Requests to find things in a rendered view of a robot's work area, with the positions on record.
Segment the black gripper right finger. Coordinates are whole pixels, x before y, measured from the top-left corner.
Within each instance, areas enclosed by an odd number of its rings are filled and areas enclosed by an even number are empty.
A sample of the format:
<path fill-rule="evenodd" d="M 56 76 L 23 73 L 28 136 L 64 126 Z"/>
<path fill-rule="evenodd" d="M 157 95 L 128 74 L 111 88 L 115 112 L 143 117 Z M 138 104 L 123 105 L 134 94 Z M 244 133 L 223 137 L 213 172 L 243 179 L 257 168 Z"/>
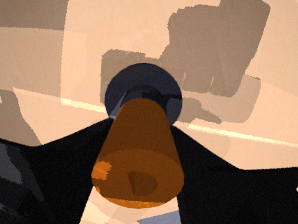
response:
<path fill-rule="evenodd" d="M 298 167 L 235 168 L 188 133 L 169 128 L 185 173 L 176 196 L 181 224 L 225 224 L 254 194 L 298 189 Z"/>

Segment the orange knob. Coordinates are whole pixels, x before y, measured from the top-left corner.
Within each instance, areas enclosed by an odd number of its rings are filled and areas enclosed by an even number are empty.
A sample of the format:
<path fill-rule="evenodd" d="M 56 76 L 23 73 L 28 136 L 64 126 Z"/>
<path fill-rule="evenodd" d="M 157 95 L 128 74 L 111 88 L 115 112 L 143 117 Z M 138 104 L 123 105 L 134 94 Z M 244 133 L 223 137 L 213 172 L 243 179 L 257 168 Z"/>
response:
<path fill-rule="evenodd" d="M 182 171 L 164 109 L 149 99 L 122 105 L 92 171 L 100 196 L 125 208 L 157 208 L 181 192 Z"/>

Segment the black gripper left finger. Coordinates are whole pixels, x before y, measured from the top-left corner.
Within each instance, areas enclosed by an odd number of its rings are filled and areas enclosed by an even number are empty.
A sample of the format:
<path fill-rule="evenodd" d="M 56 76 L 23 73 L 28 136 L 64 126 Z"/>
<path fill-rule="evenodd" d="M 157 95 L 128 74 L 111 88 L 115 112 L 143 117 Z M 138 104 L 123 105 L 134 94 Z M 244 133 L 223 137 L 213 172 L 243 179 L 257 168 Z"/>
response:
<path fill-rule="evenodd" d="M 0 179 L 31 189 L 51 224 L 80 224 L 113 121 L 108 117 L 39 147 L 0 139 Z"/>

